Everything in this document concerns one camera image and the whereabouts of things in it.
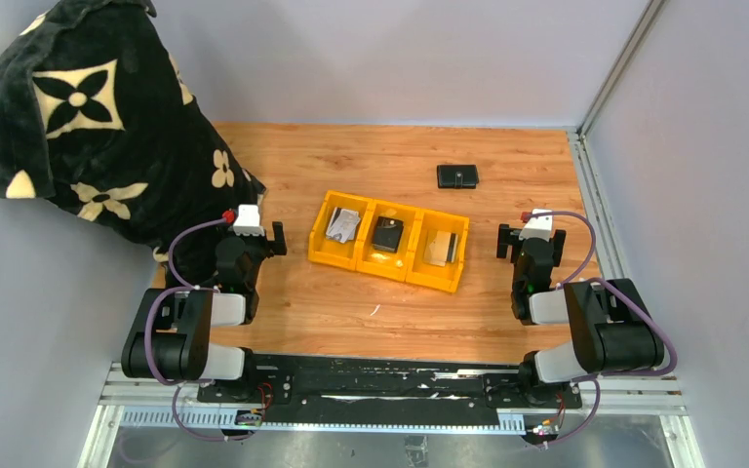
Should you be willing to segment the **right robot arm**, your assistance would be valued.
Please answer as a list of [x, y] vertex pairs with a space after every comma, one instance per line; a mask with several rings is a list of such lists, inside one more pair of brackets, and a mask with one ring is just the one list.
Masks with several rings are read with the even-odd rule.
[[566, 233], [516, 229], [501, 224], [496, 255], [513, 265], [511, 310], [525, 326], [569, 327], [569, 341], [531, 351], [518, 367], [512, 389], [524, 403], [542, 407], [590, 374], [649, 371], [666, 359], [661, 336], [634, 283], [626, 278], [599, 282], [552, 283]]

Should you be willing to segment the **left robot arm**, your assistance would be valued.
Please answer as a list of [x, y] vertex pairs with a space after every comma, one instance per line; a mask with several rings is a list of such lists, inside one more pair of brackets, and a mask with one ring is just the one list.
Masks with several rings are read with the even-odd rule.
[[124, 375], [167, 385], [207, 381], [237, 403], [269, 396], [253, 351], [216, 345], [211, 331], [254, 320], [260, 267], [288, 251], [283, 223], [273, 222], [272, 232], [226, 235], [215, 249], [216, 275], [201, 286], [147, 290], [122, 349]]

